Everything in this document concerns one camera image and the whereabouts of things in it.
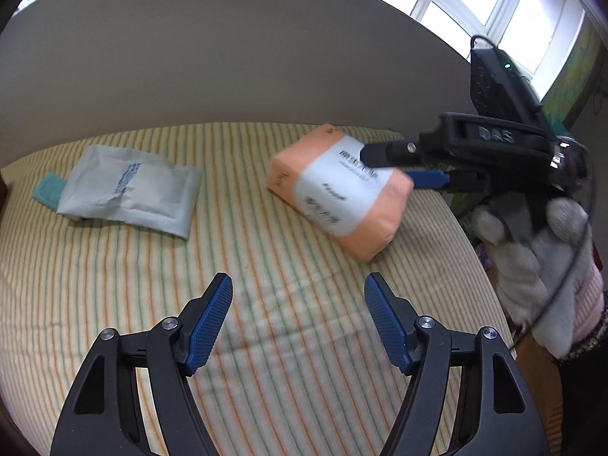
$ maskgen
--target white glove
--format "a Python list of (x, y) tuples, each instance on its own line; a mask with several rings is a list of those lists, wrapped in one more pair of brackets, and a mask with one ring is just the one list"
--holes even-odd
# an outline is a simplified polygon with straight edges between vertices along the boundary
[(573, 340), (582, 339), (600, 319), (604, 305), (603, 283), (592, 260), (591, 228), (587, 213), (572, 199), (553, 199), (546, 206), (548, 226), (532, 240), (530, 248), (507, 241), (503, 223), (487, 207), (473, 212), (473, 226), (499, 272), (497, 295), (516, 324), (533, 323), (557, 291), (583, 238), (583, 248), (570, 276), (532, 335), (537, 343), (560, 358)]

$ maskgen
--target gray headboard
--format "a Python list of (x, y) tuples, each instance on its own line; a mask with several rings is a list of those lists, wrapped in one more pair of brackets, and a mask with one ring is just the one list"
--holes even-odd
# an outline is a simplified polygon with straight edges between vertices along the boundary
[(379, 0), (38, 0), (0, 36), (0, 166), (127, 129), (473, 112), (469, 63)]

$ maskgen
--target mattress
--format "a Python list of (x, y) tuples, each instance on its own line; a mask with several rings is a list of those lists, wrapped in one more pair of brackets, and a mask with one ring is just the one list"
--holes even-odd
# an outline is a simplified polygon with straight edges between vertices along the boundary
[[(271, 157), (312, 129), (214, 123), (113, 133), (2, 170), (10, 195), (0, 221), (0, 394), (40, 454), (49, 453), (98, 333), (151, 328), (201, 295), (217, 272), (232, 277), (233, 303), (190, 385), (222, 455), (379, 454), (406, 379), (389, 364), (364, 303), (369, 272), (448, 328), (491, 325), (508, 337), (491, 285), (437, 193), (415, 192), (393, 242), (361, 264), (268, 192)], [(399, 137), (343, 130), (363, 142)], [(66, 178), (96, 143), (203, 169), (188, 241), (117, 222), (74, 222), (32, 199), (47, 172)], [(151, 449), (166, 454), (147, 371), (138, 378)], [(436, 452), (448, 445), (458, 381), (452, 369)]]

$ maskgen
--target black sleeve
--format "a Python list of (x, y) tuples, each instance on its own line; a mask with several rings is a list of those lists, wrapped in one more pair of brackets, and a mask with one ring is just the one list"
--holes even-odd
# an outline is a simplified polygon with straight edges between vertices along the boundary
[(596, 328), (559, 362), (562, 456), (608, 454), (608, 296)]

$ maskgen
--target orange and white package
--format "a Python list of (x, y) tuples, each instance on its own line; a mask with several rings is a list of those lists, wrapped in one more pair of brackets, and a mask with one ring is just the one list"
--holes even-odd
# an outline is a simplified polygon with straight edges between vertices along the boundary
[(413, 182), (399, 169), (364, 165), (362, 147), (323, 125), (272, 159), (268, 189), (367, 262), (393, 239)]

